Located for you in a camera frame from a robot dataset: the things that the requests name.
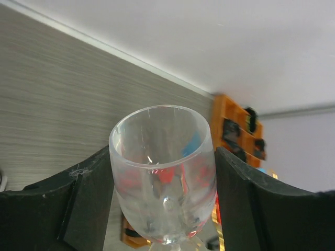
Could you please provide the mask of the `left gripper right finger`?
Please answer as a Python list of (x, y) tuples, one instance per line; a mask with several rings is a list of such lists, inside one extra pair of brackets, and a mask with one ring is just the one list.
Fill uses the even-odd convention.
[(226, 250), (334, 250), (334, 191), (293, 187), (223, 147), (215, 161)]

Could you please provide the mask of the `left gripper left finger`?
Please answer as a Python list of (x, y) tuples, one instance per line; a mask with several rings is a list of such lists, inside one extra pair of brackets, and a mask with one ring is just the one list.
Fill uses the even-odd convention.
[(1, 193), (1, 250), (102, 250), (113, 197), (109, 148)]

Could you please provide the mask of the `clear wine glass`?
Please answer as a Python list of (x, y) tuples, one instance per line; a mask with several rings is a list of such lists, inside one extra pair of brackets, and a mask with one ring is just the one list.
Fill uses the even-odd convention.
[(115, 125), (109, 153), (123, 215), (151, 250), (205, 250), (197, 234), (217, 191), (206, 119), (182, 106), (143, 108)]

